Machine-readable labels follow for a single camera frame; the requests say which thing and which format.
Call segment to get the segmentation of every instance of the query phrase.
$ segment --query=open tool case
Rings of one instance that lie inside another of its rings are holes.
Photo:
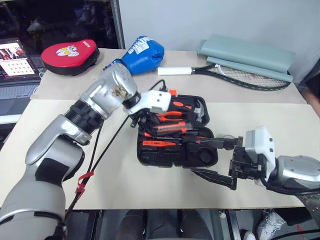
[[[202,97],[173,96],[168,112],[157,116],[159,123],[151,125],[157,133],[151,133],[143,125],[139,126],[137,157],[141,164],[195,168],[217,163],[217,149],[197,143],[198,140],[214,138],[213,132],[205,127],[210,118]]]

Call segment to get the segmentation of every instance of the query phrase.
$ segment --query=sneaker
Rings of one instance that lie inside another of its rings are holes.
[[[244,236],[243,236],[243,240],[257,240],[255,235],[250,232],[250,231],[246,231]]]
[[[271,211],[263,221],[261,221],[256,229],[259,240],[271,239],[277,230],[280,230],[286,221],[283,220],[275,211]]]

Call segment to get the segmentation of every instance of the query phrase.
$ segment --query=tennis racket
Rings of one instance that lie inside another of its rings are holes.
[[[290,85],[290,82],[287,81],[240,71],[215,63],[203,67],[158,67],[159,76],[191,74],[208,75],[247,89],[259,91],[277,91]]]

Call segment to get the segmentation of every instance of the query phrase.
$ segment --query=red cable tie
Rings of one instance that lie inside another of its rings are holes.
[[[85,189],[86,184],[80,183],[80,181],[81,181],[82,179],[89,178],[89,177],[93,176],[94,174],[95,174],[95,173],[94,173],[93,171],[90,171],[90,172],[87,172],[87,173],[83,174],[82,176],[80,176],[80,177],[78,178],[78,186],[77,186],[77,188],[76,188],[76,190],[75,190],[75,192],[74,192],[75,194],[80,193],[77,201],[78,201],[79,198],[82,196],[82,194],[84,194],[84,192],[85,192],[85,190],[86,190],[86,189]]]

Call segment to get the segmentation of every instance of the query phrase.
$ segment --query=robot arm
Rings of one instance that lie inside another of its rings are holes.
[[[276,158],[274,140],[265,127],[248,131],[245,146],[241,136],[222,141],[233,144],[233,148],[226,148],[233,149],[229,176],[201,168],[194,168],[192,172],[231,190],[237,189],[238,178],[252,179],[267,190],[297,196],[320,226],[320,161],[301,155]]]
[[[7,240],[62,239],[65,193],[62,182],[73,177],[85,154],[81,146],[121,104],[133,119],[143,109],[168,110],[171,95],[137,91],[126,67],[114,63],[105,68],[70,107],[59,115],[30,146],[21,180],[6,197],[0,210],[0,234]]]

